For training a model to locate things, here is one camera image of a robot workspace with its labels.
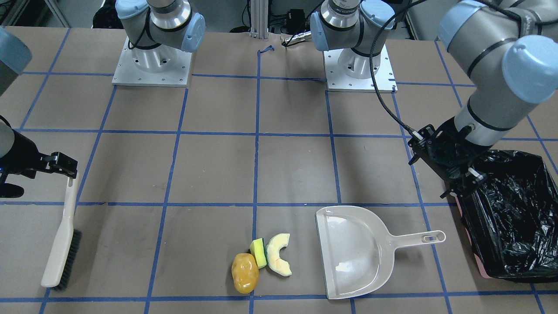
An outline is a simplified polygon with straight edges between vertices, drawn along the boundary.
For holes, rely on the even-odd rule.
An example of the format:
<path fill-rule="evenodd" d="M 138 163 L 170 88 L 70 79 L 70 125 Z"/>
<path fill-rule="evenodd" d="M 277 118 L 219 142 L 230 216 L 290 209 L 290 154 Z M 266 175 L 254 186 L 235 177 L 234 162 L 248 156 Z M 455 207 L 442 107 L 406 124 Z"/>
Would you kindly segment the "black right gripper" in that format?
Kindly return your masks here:
<path fill-rule="evenodd" d="M 38 151 L 35 143 L 12 129 L 8 121 L 1 117 L 0 139 L 0 196 L 2 198 L 19 198 L 24 188 L 7 183 L 10 174 L 23 175 L 34 179 L 38 171 L 62 174 L 72 179 L 77 178 L 78 162 L 62 152 L 50 155 Z"/>

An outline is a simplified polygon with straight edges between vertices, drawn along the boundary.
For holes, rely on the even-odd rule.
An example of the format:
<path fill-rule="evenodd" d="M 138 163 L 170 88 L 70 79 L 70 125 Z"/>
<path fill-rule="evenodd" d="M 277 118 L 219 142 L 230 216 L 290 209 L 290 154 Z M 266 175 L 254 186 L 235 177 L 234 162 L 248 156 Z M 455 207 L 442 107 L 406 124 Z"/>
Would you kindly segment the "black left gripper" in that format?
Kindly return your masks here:
<path fill-rule="evenodd" d="M 408 164 L 422 159 L 443 181 L 451 182 L 445 183 L 440 198 L 467 196 L 469 189 L 464 184 L 481 184 L 487 179 L 472 166 L 492 145 L 491 135 L 491 128 L 472 117 L 453 117 L 437 129 L 427 125 L 408 142 L 413 152 Z"/>

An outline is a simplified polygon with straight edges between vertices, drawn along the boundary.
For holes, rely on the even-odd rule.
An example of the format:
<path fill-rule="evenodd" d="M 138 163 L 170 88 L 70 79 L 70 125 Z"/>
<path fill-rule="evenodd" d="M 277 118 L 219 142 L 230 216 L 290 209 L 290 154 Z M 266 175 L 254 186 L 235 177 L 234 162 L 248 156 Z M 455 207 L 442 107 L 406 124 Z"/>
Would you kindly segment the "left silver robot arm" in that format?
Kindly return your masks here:
<path fill-rule="evenodd" d="M 340 72 L 370 79 L 379 93 L 382 48 L 404 12 L 381 0 L 325 0 L 310 16 L 313 44 L 342 50 Z M 557 2 L 461 0 L 443 16 L 438 37 L 476 91 L 437 129 L 415 130 L 389 115 L 411 135 L 410 164 L 422 159 L 448 184 L 442 198 L 463 197 L 488 177 L 473 163 L 557 90 Z"/>

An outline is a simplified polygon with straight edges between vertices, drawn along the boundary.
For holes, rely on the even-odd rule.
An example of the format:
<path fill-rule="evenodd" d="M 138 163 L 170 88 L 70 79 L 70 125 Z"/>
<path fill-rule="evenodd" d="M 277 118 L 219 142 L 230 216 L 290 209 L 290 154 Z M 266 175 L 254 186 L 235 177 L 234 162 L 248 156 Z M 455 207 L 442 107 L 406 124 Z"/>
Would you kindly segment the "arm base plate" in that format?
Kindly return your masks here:
<path fill-rule="evenodd" d="M 324 51 L 323 65 L 329 92 L 398 91 L 386 45 L 373 58 L 375 81 L 371 78 L 370 60 L 355 54 L 351 48 Z"/>
<path fill-rule="evenodd" d="M 128 42 L 126 38 L 114 70 L 113 85 L 179 88 L 189 85 L 192 52 L 165 45 L 151 50 L 130 49 Z"/>

